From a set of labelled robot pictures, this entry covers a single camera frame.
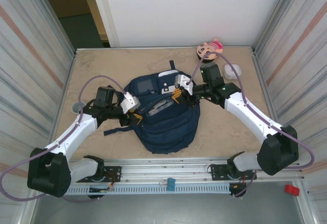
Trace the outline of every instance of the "white panel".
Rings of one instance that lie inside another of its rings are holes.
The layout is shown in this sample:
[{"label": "white panel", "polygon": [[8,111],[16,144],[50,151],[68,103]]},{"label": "white panel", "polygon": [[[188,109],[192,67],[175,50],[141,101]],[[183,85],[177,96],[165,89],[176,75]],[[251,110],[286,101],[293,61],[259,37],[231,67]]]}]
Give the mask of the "white panel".
[{"label": "white panel", "polygon": [[218,37],[253,45],[278,0],[97,0],[109,35],[127,46],[193,46]]}]

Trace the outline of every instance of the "metal wall panel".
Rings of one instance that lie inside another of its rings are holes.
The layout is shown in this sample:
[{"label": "metal wall panel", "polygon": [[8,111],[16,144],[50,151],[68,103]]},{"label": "metal wall panel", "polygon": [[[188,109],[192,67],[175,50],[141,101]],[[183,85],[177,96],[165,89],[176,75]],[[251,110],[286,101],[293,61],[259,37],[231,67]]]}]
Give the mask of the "metal wall panel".
[{"label": "metal wall panel", "polygon": [[[0,171],[48,144],[74,50],[46,0],[0,0]],[[25,197],[27,165],[4,178]],[[0,194],[0,223],[16,223],[23,208]]]},{"label": "metal wall panel", "polygon": [[[320,221],[327,221],[327,0],[289,0],[258,60],[279,121],[314,152],[303,170]],[[303,162],[309,160],[301,148]]]}]

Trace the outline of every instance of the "blue clip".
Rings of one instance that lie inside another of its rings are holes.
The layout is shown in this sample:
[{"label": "blue clip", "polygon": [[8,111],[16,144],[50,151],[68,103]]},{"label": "blue clip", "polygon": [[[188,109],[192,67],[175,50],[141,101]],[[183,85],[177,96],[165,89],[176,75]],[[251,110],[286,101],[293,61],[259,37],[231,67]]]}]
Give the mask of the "blue clip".
[{"label": "blue clip", "polygon": [[174,178],[167,179],[167,191],[175,191],[175,182]]}]

